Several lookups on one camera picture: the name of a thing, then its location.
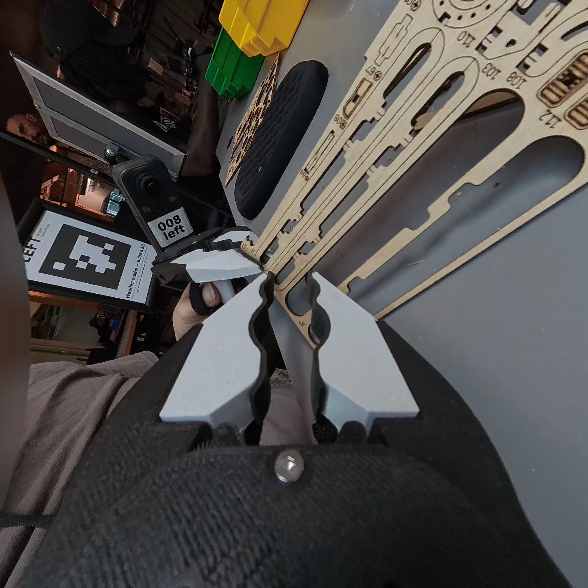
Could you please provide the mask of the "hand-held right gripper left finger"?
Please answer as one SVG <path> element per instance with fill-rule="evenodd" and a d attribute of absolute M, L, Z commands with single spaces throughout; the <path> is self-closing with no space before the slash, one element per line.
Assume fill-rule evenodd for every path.
<path fill-rule="evenodd" d="M 270 405 L 268 352 L 274 276 L 261 273 L 207 318 L 160 410 L 163 422 L 231 424 L 259 443 Z"/>

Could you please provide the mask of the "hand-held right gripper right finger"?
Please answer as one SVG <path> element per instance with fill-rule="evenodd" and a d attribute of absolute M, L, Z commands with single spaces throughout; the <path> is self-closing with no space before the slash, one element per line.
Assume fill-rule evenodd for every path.
<path fill-rule="evenodd" d="M 342 433 L 355 422 L 370 433 L 376 419 L 416 417 L 419 407 L 376 319 L 316 271 L 307 292 L 316 425 Z"/>

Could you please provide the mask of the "laser-cut wooden parts sheet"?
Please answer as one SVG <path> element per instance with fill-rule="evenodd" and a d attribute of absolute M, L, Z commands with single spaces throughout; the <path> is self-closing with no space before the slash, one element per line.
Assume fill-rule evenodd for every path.
<path fill-rule="evenodd" d="M 587 1 L 319 2 L 295 57 L 329 88 L 245 240 L 284 347 L 311 270 L 383 319 L 587 185 Z"/>
<path fill-rule="evenodd" d="M 247 150 L 249 149 L 254 135 L 266 114 L 276 89 L 277 75 L 281 64 L 282 53 L 278 52 L 270 56 L 269 71 L 260 84 L 254 98 L 251 100 L 246 113 L 244 114 L 236 134 L 233 138 L 231 160 L 224 182 L 228 186 L 240 164 L 242 163 Z"/>

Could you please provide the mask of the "another person's forearm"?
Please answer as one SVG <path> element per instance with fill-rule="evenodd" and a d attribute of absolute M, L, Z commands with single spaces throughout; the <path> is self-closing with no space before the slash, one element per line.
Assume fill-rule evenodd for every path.
<path fill-rule="evenodd" d="M 217 92 L 204 80 L 199 87 L 196 113 L 187 143 L 182 174 L 186 177 L 218 175 L 217 144 L 220 138 Z"/>

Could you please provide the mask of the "person's left hand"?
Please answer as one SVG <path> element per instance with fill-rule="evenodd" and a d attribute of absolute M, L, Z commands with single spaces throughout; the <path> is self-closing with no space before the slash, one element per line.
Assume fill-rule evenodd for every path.
<path fill-rule="evenodd" d="M 202 296 L 202 304 L 213 311 L 221 304 L 221 296 L 217 287 L 211 283 L 190 283 L 183 291 L 172 316 L 172 325 L 176 341 L 188 333 L 195 325 L 204 322 L 208 316 L 197 313 L 190 302 L 190 287 L 197 287 Z"/>

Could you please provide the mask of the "grey light panel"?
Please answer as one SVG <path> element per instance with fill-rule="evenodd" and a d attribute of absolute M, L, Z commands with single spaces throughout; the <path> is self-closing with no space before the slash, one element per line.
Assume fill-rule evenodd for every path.
<path fill-rule="evenodd" d="M 146 108 L 144 117 L 117 113 L 16 53 L 10 55 L 52 138 L 102 161 L 152 156 L 178 180 L 186 158 L 178 145 L 187 139 L 172 136 L 180 128 L 168 113 Z"/>

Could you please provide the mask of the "framed left marker sign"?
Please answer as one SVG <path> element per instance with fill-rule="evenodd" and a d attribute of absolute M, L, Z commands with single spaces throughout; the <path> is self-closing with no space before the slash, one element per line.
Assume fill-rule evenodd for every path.
<path fill-rule="evenodd" d="M 17 233 L 30 291 L 152 311 L 156 252 L 144 238 L 40 198 Z"/>

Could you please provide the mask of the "black quilted cushion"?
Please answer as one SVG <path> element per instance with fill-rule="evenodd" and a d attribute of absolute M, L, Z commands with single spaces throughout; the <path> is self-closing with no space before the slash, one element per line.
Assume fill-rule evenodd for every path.
<path fill-rule="evenodd" d="M 328 77 L 322 62 L 304 61 L 277 88 L 239 168 L 234 195 L 244 218 L 254 219 L 268 203 L 320 106 Z"/>

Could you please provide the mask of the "green storage bin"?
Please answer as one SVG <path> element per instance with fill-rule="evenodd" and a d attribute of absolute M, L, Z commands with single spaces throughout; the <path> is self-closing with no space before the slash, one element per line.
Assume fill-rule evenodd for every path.
<path fill-rule="evenodd" d="M 252 91 L 265 57 L 245 55 L 221 28 L 205 78 L 220 98 L 229 101 Z"/>

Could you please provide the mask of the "yellow storage bin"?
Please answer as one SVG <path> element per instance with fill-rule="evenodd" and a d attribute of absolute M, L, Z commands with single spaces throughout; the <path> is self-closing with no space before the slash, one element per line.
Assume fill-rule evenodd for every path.
<path fill-rule="evenodd" d="M 248 57 L 289 48 L 309 1 L 224 1 L 219 22 Z"/>

